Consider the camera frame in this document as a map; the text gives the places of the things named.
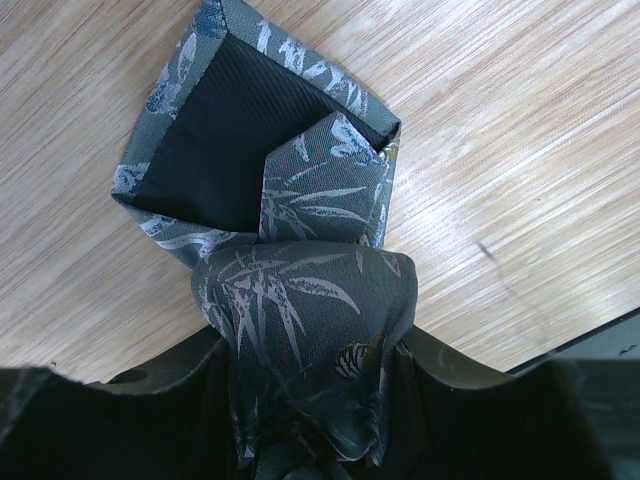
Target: patterned fabric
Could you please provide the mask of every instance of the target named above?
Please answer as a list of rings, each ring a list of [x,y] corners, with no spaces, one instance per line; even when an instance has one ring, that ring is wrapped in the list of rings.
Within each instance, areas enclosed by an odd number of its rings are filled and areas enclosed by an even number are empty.
[[[255,231],[134,206],[141,186],[153,183],[155,153],[228,36],[343,111],[264,159]],[[362,125],[384,146],[374,148]],[[158,245],[194,268],[196,301],[231,346],[238,455],[258,455],[258,473],[271,472],[264,478],[293,471],[309,450],[316,459],[328,453],[334,464],[325,471],[334,478],[343,472],[336,460],[383,458],[391,351],[413,322],[417,296],[411,260],[377,249],[384,245],[399,135],[399,120],[317,52],[240,0],[204,0],[116,169],[113,198]],[[188,155],[180,157],[180,168],[189,168]]]
[[[341,460],[381,460],[391,354],[417,298],[411,259],[335,242],[227,248],[196,267],[192,289],[231,345],[239,452],[298,429]]]

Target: wooden surface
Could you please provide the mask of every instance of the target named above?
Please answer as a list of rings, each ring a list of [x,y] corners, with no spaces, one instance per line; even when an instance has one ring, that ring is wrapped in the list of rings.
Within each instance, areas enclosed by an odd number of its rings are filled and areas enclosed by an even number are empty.
[[[205,325],[109,198],[198,3],[0,1],[0,365],[107,380]],[[640,305],[640,2],[250,3],[404,121],[418,325],[507,369]]]

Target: black lining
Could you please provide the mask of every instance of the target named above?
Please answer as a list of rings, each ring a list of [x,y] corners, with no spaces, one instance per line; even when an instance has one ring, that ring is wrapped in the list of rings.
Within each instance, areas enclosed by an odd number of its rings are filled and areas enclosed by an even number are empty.
[[[227,34],[160,142],[132,206],[256,232],[266,156],[334,111],[377,151],[388,143],[327,94]]]

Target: folded fabric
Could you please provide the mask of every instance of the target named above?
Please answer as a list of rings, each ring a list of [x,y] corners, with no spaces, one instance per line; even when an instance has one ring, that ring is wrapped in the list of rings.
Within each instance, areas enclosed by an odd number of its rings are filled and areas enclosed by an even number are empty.
[[[240,0],[205,0],[116,170],[113,198],[194,268],[230,345],[238,458],[264,478],[382,461],[417,295],[411,260],[378,249],[399,135],[341,69]]]

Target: light wood floor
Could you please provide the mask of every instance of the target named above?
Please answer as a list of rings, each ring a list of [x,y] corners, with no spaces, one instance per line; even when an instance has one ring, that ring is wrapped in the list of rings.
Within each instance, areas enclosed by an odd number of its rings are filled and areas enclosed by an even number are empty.
[[[0,0],[0,365],[107,380],[205,325],[109,198],[199,1]],[[640,306],[640,1],[250,3],[404,121],[419,326],[508,369]]]

